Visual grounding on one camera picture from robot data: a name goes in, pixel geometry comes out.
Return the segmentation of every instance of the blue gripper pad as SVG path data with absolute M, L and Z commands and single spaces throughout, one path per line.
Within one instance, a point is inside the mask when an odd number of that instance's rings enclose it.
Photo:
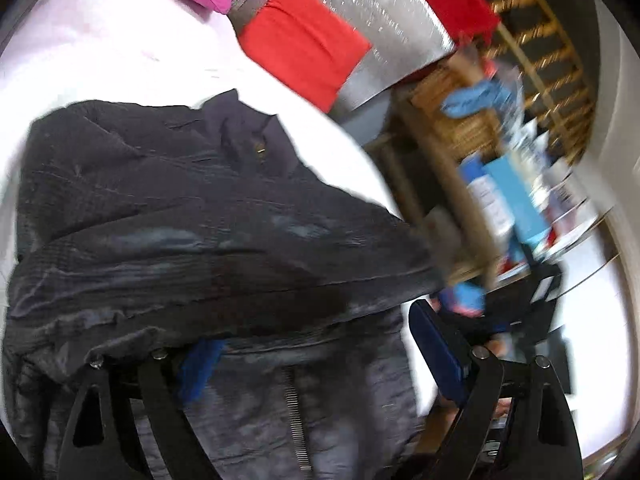
M 442 395 L 459 407 L 465 405 L 468 391 L 470 347 L 455 330 L 438 318 L 425 300 L 414 301 L 409 309 L 409 330 Z

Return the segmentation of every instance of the reflective insulation mat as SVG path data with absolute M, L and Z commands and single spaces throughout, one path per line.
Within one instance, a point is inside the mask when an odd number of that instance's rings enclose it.
M 240 31 L 267 0 L 235 0 Z M 454 44 L 425 0 L 322 0 L 373 45 L 338 94 L 332 115 L 360 106 L 405 76 L 452 52 Z

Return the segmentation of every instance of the blue box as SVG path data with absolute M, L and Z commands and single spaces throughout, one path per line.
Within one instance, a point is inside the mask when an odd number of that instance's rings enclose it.
M 551 231 L 548 222 L 533 207 L 522 179 L 511 166 L 506 156 L 495 159 L 484 166 L 496 186 L 502 192 L 515 218 L 518 240 L 526 243 L 538 258 L 546 248 L 546 239 Z

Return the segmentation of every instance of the wicker basket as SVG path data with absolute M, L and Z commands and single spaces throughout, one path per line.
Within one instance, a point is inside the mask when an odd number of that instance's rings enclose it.
M 469 86 L 472 79 L 443 62 L 421 81 L 411 98 L 429 119 L 431 128 L 424 134 L 432 130 L 458 162 L 475 152 L 481 152 L 483 158 L 494 158 L 500 137 L 500 121 L 494 110 L 481 110 L 463 119 L 451 119 L 440 111 L 445 97 Z

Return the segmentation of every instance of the blue cloth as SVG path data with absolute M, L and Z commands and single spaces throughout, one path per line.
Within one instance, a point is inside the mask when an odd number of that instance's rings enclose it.
M 451 92 L 440 104 L 440 110 L 452 119 L 461 119 L 484 108 L 500 111 L 513 103 L 515 96 L 496 79 L 483 79 L 469 88 Z
M 224 341 L 200 339 L 184 358 L 177 374 L 178 389 L 175 396 L 185 406 L 200 397 L 220 360 Z

